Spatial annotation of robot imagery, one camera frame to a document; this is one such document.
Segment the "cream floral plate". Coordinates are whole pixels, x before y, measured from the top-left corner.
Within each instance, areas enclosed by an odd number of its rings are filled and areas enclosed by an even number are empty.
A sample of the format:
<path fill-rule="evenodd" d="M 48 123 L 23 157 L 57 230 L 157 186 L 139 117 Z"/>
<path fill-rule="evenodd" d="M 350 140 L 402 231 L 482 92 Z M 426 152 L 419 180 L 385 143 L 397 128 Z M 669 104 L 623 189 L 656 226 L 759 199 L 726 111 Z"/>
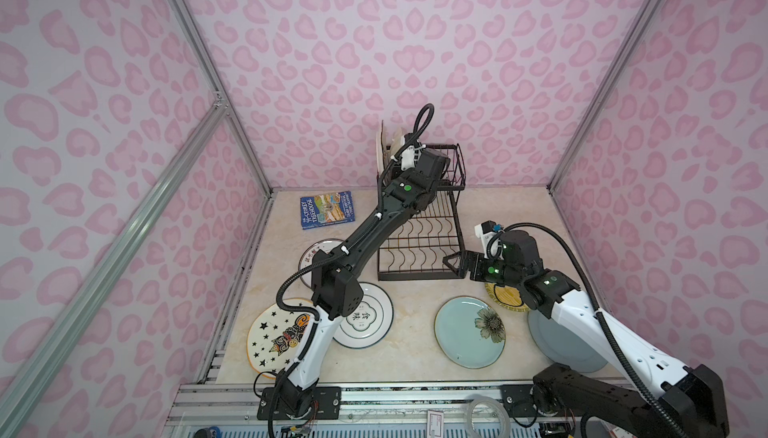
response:
<path fill-rule="evenodd" d="M 387 162 L 387 133 L 384 121 L 381 120 L 379 122 L 377 132 L 376 132 L 376 138 L 375 138 L 375 151 L 376 151 L 376 165 L 377 165 L 377 175 L 381 176 L 384 172 L 384 168 L 386 166 Z"/>

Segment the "orange woven bamboo plate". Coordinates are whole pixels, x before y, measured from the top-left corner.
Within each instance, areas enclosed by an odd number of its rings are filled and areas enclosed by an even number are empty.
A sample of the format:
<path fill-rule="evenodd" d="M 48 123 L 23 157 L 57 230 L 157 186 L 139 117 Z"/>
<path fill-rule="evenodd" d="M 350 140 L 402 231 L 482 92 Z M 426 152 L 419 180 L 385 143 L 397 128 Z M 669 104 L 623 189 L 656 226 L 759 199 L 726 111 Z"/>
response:
<path fill-rule="evenodd" d="M 388 152 L 388 155 L 394 155 L 404 144 L 405 142 L 405 130 L 402 127 L 394 129 L 388 139 L 387 139 L 387 147 L 386 151 Z"/>

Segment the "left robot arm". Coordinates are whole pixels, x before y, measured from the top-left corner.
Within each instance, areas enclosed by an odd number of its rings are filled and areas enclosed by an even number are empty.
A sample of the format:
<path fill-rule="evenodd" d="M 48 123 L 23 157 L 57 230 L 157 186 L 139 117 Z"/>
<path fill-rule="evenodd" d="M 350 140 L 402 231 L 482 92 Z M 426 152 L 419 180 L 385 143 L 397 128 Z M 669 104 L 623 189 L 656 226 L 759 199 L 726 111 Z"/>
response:
<path fill-rule="evenodd" d="M 292 418 L 302 418 L 312 408 L 314 389 L 333 335 L 362 302 L 359 276 L 390 235 L 434 201 L 449 164 L 449 157 L 423 150 L 414 167 L 400 172 L 378 191 L 376 207 L 347 239 L 330 252 L 317 254 L 309 266 L 280 285 L 276 305 L 305 315 L 309 322 L 297 355 L 277 373 L 267 401 L 269 422 L 279 406 Z M 306 273 L 311 275 L 312 304 L 287 303 L 285 292 Z"/>

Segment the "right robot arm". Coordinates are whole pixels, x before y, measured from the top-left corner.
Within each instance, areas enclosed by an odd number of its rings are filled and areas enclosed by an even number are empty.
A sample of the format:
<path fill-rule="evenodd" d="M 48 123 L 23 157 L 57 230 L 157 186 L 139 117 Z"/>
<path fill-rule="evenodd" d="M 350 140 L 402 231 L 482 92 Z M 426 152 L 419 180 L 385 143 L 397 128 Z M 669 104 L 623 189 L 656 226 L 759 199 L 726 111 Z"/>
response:
<path fill-rule="evenodd" d="M 572 332 L 622 373 L 630 388 L 553 364 L 533 378 L 542 406 L 573 408 L 582 419 L 616 425 L 636 437 L 726 437 L 730 433 L 722 379 L 655 347 L 601 308 L 581 266 L 574 281 L 547 268 L 529 223 L 480 226 L 482 252 L 463 251 L 443 263 L 460 278 L 516 289 L 531 311 Z"/>

